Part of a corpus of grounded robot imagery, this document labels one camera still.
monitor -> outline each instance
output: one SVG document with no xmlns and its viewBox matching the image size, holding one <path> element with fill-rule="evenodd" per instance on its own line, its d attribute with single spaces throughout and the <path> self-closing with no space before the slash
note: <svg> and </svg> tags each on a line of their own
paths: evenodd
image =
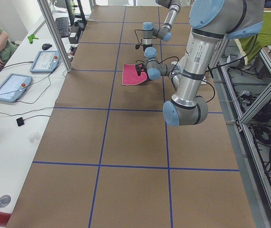
<svg viewBox="0 0 271 228">
<path fill-rule="evenodd" d="M 66 8 L 67 8 L 67 11 L 68 11 L 68 15 L 69 15 L 69 20 L 70 20 L 70 25 L 73 26 L 73 25 L 76 25 L 76 26 L 79 26 L 82 30 L 84 30 L 86 24 L 87 24 L 87 21 L 86 21 L 86 18 L 85 18 L 85 14 L 84 14 L 84 11 L 83 11 L 83 7 L 82 7 L 82 3 L 80 0 L 77 0 L 77 4 L 75 4 L 75 0 L 65 0 L 66 2 Z M 78 21 L 77 24 L 75 24 L 75 18 L 81 18 L 81 22 Z"/>
<path fill-rule="evenodd" d="M 78 4 L 79 11 L 80 11 L 80 15 L 76 14 L 75 16 L 76 16 L 76 18 L 82 18 L 82 25 L 80 25 L 80 23 L 78 23 L 78 26 L 82 30 L 84 30 L 85 27 L 86 27 L 86 24 L 87 24 L 87 20 L 85 18 L 85 14 L 84 14 L 84 11 L 83 11 L 81 0 L 77 0 L 77 4 Z"/>
<path fill-rule="evenodd" d="M 74 25 L 74 19 L 75 19 L 75 4 L 74 0 L 65 0 L 66 2 L 66 7 L 69 15 L 69 20 L 70 20 L 70 25 Z"/>
</svg>

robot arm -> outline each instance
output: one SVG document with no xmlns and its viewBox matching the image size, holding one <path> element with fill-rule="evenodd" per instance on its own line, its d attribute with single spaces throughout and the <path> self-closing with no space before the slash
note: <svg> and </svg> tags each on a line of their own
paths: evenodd
<svg viewBox="0 0 271 228">
<path fill-rule="evenodd" d="M 177 18 L 181 3 L 180 0 L 155 0 L 157 4 L 164 6 L 169 9 L 165 22 L 162 28 L 156 27 L 152 22 L 143 23 L 143 39 L 142 43 L 138 43 L 135 48 L 139 49 L 140 46 L 143 46 L 143 50 L 145 51 L 147 47 L 152 47 L 153 37 L 157 37 L 164 41 L 169 41 L 172 33 L 172 26 L 174 24 L 175 19 Z"/>
<path fill-rule="evenodd" d="M 264 0 L 196 0 L 190 12 L 194 38 L 184 56 L 186 63 L 180 73 L 169 75 L 177 88 L 171 101 L 163 106 L 169 125 L 199 124 L 205 120 L 208 107 L 197 92 L 217 43 L 224 36 L 234 39 L 257 34 L 262 28 L 263 9 Z M 147 66 L 148 76 L 150 71 L 155 78 L 157 70 L 158 66 Z"/>
</svg>

white label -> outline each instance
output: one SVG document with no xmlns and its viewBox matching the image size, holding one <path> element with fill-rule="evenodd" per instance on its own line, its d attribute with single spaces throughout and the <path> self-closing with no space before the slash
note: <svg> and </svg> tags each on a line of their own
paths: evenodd
<svg viewBox="0 0 271 228">
<path fill-rule="evenodd" d="M 191 48 L 192 52 L 190 54 L 190 60 L 201 64 L 204 61 L 204 58 L 206 56 L 207 50 L 208 50 L 208 45 L 207 44 L 200 44 L 198 47 L 193 47 Z"/>
</svg>

sticker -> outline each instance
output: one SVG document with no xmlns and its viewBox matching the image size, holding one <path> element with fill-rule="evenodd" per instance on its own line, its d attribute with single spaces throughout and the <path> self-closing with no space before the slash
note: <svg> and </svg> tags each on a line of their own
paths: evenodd
<svg viewBox="0 0 271 228">
<path fill-rule="evenodd" d="M 200 44 L 197 48 L 195 48 L 193 43 L 189 59 L 195 63 L 201 64 L 204 61 L 207 50 L 207 44 Z"/>
</svg>

table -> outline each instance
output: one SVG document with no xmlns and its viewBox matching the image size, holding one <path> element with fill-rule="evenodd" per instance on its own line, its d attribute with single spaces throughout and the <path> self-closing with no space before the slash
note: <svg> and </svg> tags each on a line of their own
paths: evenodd
<svg viewBox="0 0 271 228">
<path fill-rule="evenodd" d="M 53 15 L 55 18 L 67 16 L 66 13 L 54 13 Z M 42 22 L 43 17 L 37 21 L 34 28 L 37 28 Z M 53 44 L 49 50 L 56 50 L 46 24 L 42 26 L 35 36 L 39 39 L 35 39 L 33 44 L 29 43 L 27 37 L 22 41 L 8 61 L 7 66 L 33 61 L 44 43 Z M 68 38 L 63 38 L 62 41 L 68 52 L 70 49 Z M 47 116 L 52 113 L 52 107 L 67 74 L 63 64 L 60 64 L 50 77 L 46 77 L 47 74 L 32 74 L 29 71 L 30 67 L 31 64 L 21 64 L 8 67 L 0 72 L 0 84 L 10 73 L 31 75 L 33 77 L 32 83 L 35 84 L 27 89 L 20 101 L 33 103 L 43 93 L 33 104 L 0 102 L 1 113 L 18 114 L 16 116 L 7 116 L 0 113 L 0 197 L 5 194 L 12 197 L 11 203 L 7 207 L 0 208 L 2 212 L 11 213 L 15 207 L 40 139 L 48 123 L 49 117 Z M 44 116 L 30 118 L 25 121 L 25 125 L 17 126 L 17 118 L 22 116 L 26 119 L 36 115 Z"/>
</svg>

